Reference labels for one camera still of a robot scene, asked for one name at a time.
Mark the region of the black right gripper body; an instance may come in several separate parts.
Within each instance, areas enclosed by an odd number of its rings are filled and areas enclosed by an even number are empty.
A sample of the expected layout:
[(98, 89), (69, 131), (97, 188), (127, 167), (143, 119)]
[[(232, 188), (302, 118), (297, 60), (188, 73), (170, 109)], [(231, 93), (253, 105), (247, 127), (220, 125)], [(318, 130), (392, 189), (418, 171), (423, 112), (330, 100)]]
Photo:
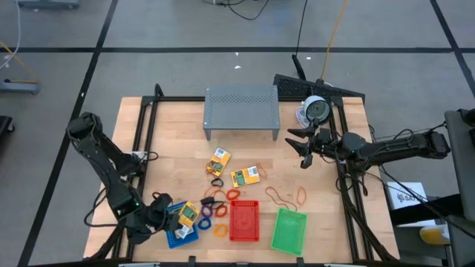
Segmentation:
[(302, 156), (304, 159), (301, 161), (301, 168), (307, 169), (309, 166), (311, 166), (313, 154), (326, 156), (330, 159), (337, 159), (338, 153), (336, 151), (338, 150), (338, 140), (331, 137), (331, 130), (328, 128), (316, 128), (315, 126), (311, 125), (308, 127), (315, 129), (315, 135), (307, 137), (307, 143), (310, 144), (312, 153)]

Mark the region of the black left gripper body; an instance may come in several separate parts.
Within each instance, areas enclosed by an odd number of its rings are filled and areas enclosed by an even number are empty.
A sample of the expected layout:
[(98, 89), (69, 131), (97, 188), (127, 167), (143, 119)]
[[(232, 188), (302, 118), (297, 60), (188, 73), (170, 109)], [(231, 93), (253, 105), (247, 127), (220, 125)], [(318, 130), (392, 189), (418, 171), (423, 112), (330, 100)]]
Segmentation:
[(172, 231), (179, 223), (180, 216), (175, 211), (155, 211), (147, 213), (147, 225), (155, 231)]

